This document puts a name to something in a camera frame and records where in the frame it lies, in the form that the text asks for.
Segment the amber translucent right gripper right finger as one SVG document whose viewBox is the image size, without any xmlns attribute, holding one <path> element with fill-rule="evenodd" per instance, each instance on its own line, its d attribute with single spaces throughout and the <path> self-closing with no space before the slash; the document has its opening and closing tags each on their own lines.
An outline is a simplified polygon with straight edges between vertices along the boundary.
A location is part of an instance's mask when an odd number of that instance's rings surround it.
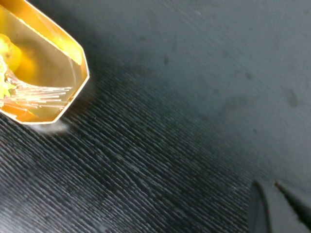
<svg viewBox="0 0 311 233">
<path fill-rule="evenodd" d="M 309 233 L 311 192 L 280 181 L 255 180 L 247 223 L 251 233 Z"/>
</svg>

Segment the amber translucent right gripper left finger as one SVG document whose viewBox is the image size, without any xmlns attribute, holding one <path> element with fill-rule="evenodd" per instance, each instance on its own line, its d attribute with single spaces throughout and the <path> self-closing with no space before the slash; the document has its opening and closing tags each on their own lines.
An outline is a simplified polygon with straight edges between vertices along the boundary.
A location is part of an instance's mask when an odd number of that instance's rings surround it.
<svg viewBox="0 0 311 233">
<path fill-rule="evenodd" d="M 0 3 L 0 111 L 20 124 L 55 123 L 89 80 L 81 45 L 26 0 Z"/>
</svg>

